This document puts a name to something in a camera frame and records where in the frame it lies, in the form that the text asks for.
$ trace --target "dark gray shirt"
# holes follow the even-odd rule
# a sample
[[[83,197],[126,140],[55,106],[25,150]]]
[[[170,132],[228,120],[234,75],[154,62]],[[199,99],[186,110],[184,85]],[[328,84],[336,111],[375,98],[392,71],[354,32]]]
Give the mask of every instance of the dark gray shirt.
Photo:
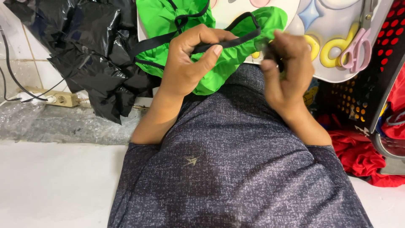
[[[333,148],[304,145],[263,88],[241,65],[161,145],[130,144],[109,227],[372,227]]]

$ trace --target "black elastic band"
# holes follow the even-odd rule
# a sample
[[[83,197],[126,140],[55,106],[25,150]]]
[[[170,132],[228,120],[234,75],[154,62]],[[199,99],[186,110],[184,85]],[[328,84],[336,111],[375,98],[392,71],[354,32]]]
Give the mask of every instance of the black elastic band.
[[[213,45],[221,45],[223,48],[228,48],[228,47],[235,47],[238,45],[241,45],[242,43],[245,43],[255,37],[257,37],[258,35],[260,35],[261,33],[261,28],[259,26],[259,23],[257,22],[256,18],[253,16],[253,14],[251,12],[246,12],[246,13],[242,13],[239,17],[237,17],[227,28],[225,28],[225,31],[231,31],[233,28],[235,28],[242,20],[244,20],[247,17],[251,17],[253,20],[253,24],[255,25],[256,29],[249,32],[248,34],[244,35],[243,37],[239,37],[237,39],[234,40],[230,40],[230,41],[222,41],[219,43],[213,43],[213,44],[203,44],[203,45],[199,45],[197,47],[194,48],[194,51],[192,52],[192,54],[197,54],[197,53],[202,53],[202,52],[206,52],[210,47],[212,47]]]
[[[198,12],[196,14],[186,14],[186,15],[177,16],[175,18],[175,24],[176,24],[176,27],[177,27],[176,31],[170,32],[170,33],[167,33],[167,34],[164,34],[164,35],[161,35],[161,36],[157,36],[157,37],[154,37],[154,38],[146,39],[146,40],[143,40],[143,41],[137,43],[130,51],[130,57],[131,57],[132,61],[133,62],[136,61],[135,57],[137,55],[139,55],[140,53],[142,53],[142,52],[145,52],[147,50],[159,47],[159,46],[161,46],[161,45],[163,45],[165,43],[169,43],[170,40],[173,38],[173,36],[176,35],[177,32],[180,32],[181,29],[187,24],[189,17],[201,17],[207,12],[208,8],[209,8],[209,0],[207,1],[207,4],[205,5],[205,7],[200,12]]]

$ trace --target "pink scissors handle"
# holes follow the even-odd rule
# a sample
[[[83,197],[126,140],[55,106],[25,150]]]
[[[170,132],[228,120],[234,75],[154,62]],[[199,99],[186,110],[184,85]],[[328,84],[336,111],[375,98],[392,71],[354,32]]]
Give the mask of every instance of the pink scissors handle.
[[[367,31],[361,28],[352,43],[342,52],[340,55],[340,65],[346,69],[350,69],[352,72],[358,72],[364,70],[371,60],[371,42],[369,41],[371,29]],[[363,63],[359,63],[360,49],[364,44],[364,60]],[[348,54],[347,63],[343,63],[343,56]]]

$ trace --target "green garment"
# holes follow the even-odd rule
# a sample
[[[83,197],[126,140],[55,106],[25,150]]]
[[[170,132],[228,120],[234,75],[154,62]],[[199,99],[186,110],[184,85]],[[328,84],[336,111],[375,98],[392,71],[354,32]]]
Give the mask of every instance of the green garment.
[[[149,39],[141,41],[134,48],[131,57],[145,72],[163,76],[169,42],[179,32],[204,23],[215,28],[209,1],[202,0],[136,0],[139,17]],[[217,91],[226,79],[236,71],[250,54],[257,51],[263,39],[274,39],[274,30],[283,30],[287,14],[277,7],[262,7],[239,16],[225,30],[239,37],[233,41],[223,41],[223,51],[215,67],[199,82],[193,93],[209,95]],[[212,44],[197,47],[191,60],[196,62]]]

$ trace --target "person's right hand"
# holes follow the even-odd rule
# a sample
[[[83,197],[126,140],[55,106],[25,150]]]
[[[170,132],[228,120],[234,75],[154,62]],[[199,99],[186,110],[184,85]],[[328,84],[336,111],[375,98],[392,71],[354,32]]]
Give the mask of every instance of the person's right hand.
[[[311,83],[314,68],[311,53],[304,37],[274,32],[272,44],[284,62],[286,79],[280,80],[280,72],[273,60],[263,60],[264,96],[269,105],[284,119],[307,110],[303,95]]]

